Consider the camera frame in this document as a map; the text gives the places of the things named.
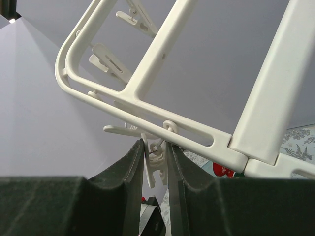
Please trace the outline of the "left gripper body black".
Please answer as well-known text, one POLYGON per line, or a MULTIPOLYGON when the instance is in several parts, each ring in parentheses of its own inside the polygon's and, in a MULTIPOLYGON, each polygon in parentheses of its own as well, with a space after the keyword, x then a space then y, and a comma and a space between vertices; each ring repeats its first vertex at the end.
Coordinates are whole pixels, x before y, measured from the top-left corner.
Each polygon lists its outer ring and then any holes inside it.
POLYGON ((155 196, 142 197, 140 209, 140 235, 165 236, 166 226, 161 215, 160 205, 155 196))

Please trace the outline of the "red snowflake sock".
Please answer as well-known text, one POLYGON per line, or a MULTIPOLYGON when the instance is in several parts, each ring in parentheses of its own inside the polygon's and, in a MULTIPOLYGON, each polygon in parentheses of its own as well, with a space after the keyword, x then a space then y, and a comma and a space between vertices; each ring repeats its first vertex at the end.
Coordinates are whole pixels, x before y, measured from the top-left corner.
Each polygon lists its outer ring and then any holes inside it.
POLYGON ((231 169, 228 169, 222 165, 219 165, 217 163, 212 164, 213 172, 217 177, 228 177, 233 178, 235 175, 235 172, 231 169))

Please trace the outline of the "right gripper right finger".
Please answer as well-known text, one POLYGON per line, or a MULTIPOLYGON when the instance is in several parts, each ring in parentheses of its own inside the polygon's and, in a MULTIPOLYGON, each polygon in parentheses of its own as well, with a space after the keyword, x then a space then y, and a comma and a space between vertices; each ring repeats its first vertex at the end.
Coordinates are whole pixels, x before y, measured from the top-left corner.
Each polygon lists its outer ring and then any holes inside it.
POLYGON ((174 144, 166 153, 172 235, 314 235, 313 180, 217 178, 174 144))

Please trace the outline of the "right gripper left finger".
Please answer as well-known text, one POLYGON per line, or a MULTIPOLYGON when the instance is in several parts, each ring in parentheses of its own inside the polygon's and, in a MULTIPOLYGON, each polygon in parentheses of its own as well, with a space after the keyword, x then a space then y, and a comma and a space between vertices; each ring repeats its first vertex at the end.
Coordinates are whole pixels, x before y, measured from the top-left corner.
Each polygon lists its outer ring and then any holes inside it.
POLYGON ((2 177, 3 236, 135 236, 139 232, 144 142, 98 175, 2 177))

